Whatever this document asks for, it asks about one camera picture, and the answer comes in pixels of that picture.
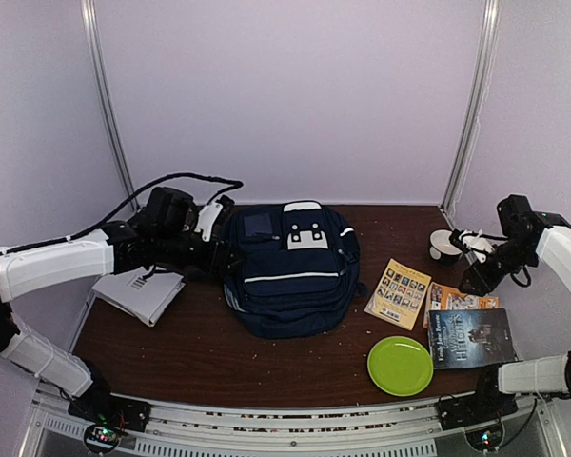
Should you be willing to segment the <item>navy blue student backpack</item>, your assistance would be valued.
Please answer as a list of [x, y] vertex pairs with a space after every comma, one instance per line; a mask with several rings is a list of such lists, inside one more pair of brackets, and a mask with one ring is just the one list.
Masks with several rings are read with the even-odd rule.
[[368, 293], [355, 229], [316, 201], [241, 209], [222, 234], [243, 257], [224, 279], [226, 303], [256, 337], [327, 332]]

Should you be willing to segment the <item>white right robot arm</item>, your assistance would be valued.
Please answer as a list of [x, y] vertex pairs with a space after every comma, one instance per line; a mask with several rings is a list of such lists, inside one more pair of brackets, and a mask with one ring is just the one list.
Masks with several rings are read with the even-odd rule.
[[[478, 296], [492, 292], [505, 277], [528, 288], [528, 270], [545, 265], [571, 294], [571, 223], [557, 213], [535, 211], [527, 197], [511, 194], [497, 205], [502, 235], [452, 231], [449, 242], [476, 260], [465, 271], [458, 290]], [[563, 355], [503, 363], [490, 368], [485, 384], [469, 399], [475, 419], [490, 419], [505, 396], [553, 394], [571, 397], [571, 350]]]

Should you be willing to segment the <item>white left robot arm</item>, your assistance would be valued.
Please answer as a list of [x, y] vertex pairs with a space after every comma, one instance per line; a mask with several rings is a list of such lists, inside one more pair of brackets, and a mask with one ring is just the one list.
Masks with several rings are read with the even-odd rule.
[[87, 277], [120, 275], [143, 268], [181, 273], [188, 267], [219, 276], [236, 254], [214, 233], [234, 202], [226, 195], [196, 208], [180, 190], [159, 187], [127, 221], [108, 219], [83, 235], [34, 246], [0, 248], [0, 357], [80, 398], [98, 423], [111, 421], [118, 404], [100, 375], [80, 358], [56, 347], [15, 317], [11, 302], [30, 292]]

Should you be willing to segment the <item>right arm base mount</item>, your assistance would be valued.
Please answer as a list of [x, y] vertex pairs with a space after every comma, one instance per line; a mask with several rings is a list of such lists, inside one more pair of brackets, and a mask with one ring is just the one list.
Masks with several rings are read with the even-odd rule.
[[497, 451], [505, 443], [503, 420], [519, 410], [513, 396], [494, 404], [475, 393], [442, 396], [436, 408], [442, 431], [461, 428], [466, 443], [482, 453]]

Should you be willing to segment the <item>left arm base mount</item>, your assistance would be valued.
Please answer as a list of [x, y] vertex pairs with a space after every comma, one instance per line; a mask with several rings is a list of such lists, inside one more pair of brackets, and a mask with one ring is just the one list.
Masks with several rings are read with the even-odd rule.
[[107, 412], [94, 412], [80, 399], [69, 401], [68, 414], [89, 422], [83, 444], [93, 454], [105, 455], [118, 448], [131, 432], [144, 432], [150, 418], [148, 402], [111, 396]]

